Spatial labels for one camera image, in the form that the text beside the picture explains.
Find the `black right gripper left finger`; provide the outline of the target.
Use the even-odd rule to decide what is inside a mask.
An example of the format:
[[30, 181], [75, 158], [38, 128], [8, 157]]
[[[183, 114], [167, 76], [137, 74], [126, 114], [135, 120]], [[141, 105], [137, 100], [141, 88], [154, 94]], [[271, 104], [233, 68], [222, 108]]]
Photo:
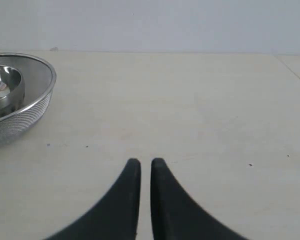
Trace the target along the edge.
[[141, 193], [141, 163], [130, 158], [107, 193], [50, 240], [134, 240]]

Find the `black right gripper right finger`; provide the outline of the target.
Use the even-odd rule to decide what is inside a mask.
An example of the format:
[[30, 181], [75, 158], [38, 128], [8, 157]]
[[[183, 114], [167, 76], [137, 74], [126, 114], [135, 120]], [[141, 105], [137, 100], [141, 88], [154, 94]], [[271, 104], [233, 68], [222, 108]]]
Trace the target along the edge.
[[244, 240], [202, 209], [166, 162], [151, 162], [151, 223], [155, 240]]

